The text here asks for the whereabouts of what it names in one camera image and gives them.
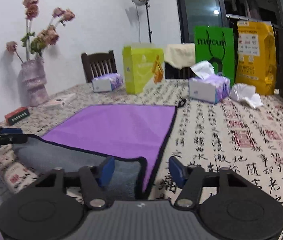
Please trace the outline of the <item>yellow paper bag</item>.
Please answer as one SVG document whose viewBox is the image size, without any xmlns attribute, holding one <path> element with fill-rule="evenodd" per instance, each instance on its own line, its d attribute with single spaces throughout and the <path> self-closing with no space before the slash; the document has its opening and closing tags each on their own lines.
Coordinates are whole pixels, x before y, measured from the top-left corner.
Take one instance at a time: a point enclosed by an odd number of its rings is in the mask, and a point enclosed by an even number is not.
<svg viewBox="0 0 283 240">
<path fill-rule="evenodd" d="M 260 95 L 273 95 L 276 83 L 276 46 L 269 22 L 238 21 L 236 83 L 255 87 Z"/>
</svg>

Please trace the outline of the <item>red and green box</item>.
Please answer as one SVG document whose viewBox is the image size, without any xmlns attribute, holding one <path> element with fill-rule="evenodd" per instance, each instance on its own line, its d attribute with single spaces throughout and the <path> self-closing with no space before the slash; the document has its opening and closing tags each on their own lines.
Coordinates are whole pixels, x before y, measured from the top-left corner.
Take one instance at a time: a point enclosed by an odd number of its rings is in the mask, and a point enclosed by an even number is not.
<svg viewBox="0 0 283 240">
<path fill-rule="evenodd" d="M 29 109 L 27 107 L 20 107 L 5 115 L 4 117 L 6 124 L 11 126 L 25 119 L 28 116 L 30 116 Z"/>
</svg>

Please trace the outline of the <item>calligraphy print tablecloth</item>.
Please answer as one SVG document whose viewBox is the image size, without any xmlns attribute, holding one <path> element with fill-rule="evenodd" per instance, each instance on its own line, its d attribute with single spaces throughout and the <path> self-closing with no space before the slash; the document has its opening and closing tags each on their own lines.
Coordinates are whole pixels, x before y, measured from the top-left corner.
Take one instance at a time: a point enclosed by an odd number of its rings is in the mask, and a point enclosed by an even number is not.
<svg viewBox="0 0 283 240">
<path fill-rule="evenodd" d="M 94 105 L 175 105 L 188 94 L 188 83 L 170 80 L 138 95 L 124 89 L 95 93 L 90 84 L 69 89 L 77 95 L 62 110 L 35 107 L 18 127 L 28 133 L 45 132 L 87 106 Z M 217 172 L 229 167 L 283 205 L 283 99 L 263 96 L 263 106 L 251 109 L 230 99 L 213 105 L 189 100 L 177 113 L 151 189 L 151 199 L 175 201 L 180 189 L 168 171 L 170 157 L 182 163 Z"/>
</svg>

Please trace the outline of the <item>purple and grey towel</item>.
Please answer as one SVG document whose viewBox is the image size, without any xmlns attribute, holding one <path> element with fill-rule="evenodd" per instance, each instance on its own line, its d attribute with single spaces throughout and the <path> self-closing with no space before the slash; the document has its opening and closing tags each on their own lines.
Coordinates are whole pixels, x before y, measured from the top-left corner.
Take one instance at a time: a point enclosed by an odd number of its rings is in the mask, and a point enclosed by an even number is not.
<svg viewBox="0 0 283 240">
<path fill-rule="evenodd" d="M 26 167 L 45 173 L 53 168 L 75 172 L 115 159 L 106 189 L 111 200 L 146 199 L 174 127 L 181 100 L 169 105 L 93 105 L 44 136 L 30 135 L 13 152 Z"/>
</svg>

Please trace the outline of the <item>cream cloth on chair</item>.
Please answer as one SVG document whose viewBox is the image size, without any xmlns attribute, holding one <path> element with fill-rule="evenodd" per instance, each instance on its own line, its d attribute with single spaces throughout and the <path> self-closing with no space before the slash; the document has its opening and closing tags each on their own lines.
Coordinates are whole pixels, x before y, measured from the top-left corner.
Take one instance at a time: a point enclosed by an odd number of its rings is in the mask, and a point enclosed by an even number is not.
<svg viewBox="0 0 283 240">
<path fill-rule="evenodd" d="M 195 44 L 168 44 L 164 52 L 164 60 L 165 63 L 179 70 L 192 67 L 196 62 Z"/>
</svg>

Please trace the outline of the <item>dark wooden chair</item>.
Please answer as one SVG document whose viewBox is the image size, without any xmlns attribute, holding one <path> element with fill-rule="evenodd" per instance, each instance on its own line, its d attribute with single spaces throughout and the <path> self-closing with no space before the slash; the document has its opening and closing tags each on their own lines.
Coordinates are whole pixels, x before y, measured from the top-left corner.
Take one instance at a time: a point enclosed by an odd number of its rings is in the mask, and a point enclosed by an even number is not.
<svg viewBox="0 0 283 240">
<path fill-rule="evenodd" d="M 117 73 L 116 61 L 112 50 L 108 53 L 82 53 L 81 61 L 86 83 L 91 83 L 95 77 L 100 77 L 104 74 Z"/>
</svg>

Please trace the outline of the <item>crumpled white tissue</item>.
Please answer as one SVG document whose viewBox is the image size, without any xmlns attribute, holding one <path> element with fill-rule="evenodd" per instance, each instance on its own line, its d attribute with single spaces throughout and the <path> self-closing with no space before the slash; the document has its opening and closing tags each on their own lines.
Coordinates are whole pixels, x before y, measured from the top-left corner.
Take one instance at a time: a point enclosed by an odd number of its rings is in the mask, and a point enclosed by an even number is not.
<svg viewBox="0 0 283 240">
<path fill-rule="evenodd" d="M 255 86 L 236 83 L 230 90 L 229 97 L 236 102 L 245 103 L 252 109 L 263 106 L 260 95 L 256 93 Z"/>
</svg>

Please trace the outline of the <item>open purple tissue pack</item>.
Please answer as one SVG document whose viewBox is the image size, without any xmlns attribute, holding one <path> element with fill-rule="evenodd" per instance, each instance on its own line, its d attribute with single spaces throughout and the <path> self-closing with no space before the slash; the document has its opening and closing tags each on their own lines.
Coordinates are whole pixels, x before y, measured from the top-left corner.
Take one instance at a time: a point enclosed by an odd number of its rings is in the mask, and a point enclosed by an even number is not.
<svg viewBox="0 0 283 240">
<path fill-rule="evenodd" d="M 210 62 L 201 61 L 190 69 L 195 77 L 189 79 L 189 98 L 216 104 L 229 96 L 230 80 L 216 75 Z"/>
</svg>

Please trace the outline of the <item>white flat box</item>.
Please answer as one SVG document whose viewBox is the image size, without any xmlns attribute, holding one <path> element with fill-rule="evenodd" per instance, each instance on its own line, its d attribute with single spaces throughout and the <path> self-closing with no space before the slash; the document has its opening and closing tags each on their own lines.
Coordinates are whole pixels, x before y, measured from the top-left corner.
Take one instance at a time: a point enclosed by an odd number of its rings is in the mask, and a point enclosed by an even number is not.
<svg viewBox="0 0 283 240">
<path fill-rule="evenodd" d="M 57 96 L 43 105 L 45 109 L 63 109 L 77 98 L 77 94 L 71 93 L 66 95 Z"/>
</svg>

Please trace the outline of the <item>chair under cream cloth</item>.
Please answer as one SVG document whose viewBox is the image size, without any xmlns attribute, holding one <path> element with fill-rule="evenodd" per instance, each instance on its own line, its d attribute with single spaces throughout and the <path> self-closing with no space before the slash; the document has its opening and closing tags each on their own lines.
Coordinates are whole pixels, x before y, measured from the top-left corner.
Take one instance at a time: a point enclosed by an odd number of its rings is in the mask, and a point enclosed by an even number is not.
<svg viewBox="0 0 283 240">
<path fill-rule="evenodd" d="M 178 69 L 170 65 L 169 63 L 165 63 L 165 78 L 166 79 L 181 79 L 188 80 L 192 77 L 195 77 L 195 73 L 191 70 L 190 67 L 184 67 L 182 69 Z"/>
</svg>

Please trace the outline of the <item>dried pink roses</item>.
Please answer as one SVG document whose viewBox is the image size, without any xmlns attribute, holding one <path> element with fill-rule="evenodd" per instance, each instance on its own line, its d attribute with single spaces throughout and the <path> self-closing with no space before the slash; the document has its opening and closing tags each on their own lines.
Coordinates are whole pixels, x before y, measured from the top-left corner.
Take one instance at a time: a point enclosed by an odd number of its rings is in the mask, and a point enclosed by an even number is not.
<svg viewBox="0 0 283 240">
<path fill-rule="evenodd" d="M 58 25 L 66 26 L 75 19 L 75 13 L 71 9 L 56 7 L 50 16 L 50 21 L 41 31 L 32 29 L 33 20 L 39 16 L 39 0 L 23 0 L 25 8 L 26 32 L 20 39 L 20 43 L 9 41 L 5 45 L 5 54 L 16 56 L 21 63 L 43 56 L 43 52 L 49 46 L 57 44 L 60 35 L 57 32 Z"/>
</svg>

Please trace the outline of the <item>green mucun paper bag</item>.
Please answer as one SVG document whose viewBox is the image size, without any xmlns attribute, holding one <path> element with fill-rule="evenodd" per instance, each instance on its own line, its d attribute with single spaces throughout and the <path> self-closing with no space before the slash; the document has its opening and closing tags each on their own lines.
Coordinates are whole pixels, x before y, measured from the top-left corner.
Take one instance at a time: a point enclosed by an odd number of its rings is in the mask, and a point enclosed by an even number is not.
<svg viewBox="0 0 283 240">
<path fill-rule="evenodd" d="M 235 46 L 231 28 L 196 26 L 194 27 L 196 62 L 209 61 L 216 74 L 221 73 L 235 81 Z"/>
</svg>

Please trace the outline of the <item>lime green snack box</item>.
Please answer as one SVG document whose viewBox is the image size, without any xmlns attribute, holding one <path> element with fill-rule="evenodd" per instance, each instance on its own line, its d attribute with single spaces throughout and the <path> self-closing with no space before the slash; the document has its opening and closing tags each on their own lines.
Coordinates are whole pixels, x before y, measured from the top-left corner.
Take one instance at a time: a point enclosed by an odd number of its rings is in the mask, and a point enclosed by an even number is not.
<svg viewBox="0 0 283 240">
<path fill-rule="evenodd" d="M 151 43 L 133 43 L 122 50 L 125 87 L 139 94 L 165 81 L 164 51 Z"/>
</svg>

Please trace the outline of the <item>sealed purple tissue pack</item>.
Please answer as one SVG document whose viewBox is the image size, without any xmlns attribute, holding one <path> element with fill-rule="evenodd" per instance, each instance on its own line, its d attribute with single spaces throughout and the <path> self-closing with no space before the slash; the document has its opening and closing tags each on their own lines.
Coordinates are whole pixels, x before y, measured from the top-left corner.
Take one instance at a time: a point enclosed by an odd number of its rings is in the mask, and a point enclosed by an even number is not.
<svg viewBox="0 0 283 240">
<path fill-rule="evenodd" d="M 95 93 L 111 92 L 124 84 L 123 77 L 118 73 L 104 74 L 92 79 Z"/>
</svg>

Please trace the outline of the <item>pink glitter vase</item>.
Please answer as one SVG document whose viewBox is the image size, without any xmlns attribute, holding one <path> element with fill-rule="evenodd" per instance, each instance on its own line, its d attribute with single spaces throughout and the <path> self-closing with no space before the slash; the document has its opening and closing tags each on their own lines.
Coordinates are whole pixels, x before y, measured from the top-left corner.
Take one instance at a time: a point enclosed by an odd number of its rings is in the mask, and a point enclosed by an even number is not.
<svg viewBox="0 0 283 240">
<path fill-rule="evenodd" d="M 22 63 L 17 84 L 22 106 L 36 107 L 47 102 L 49 96 L 45 88 L 47 80 L 44 59 L 37 57 Z"/>
</svg>

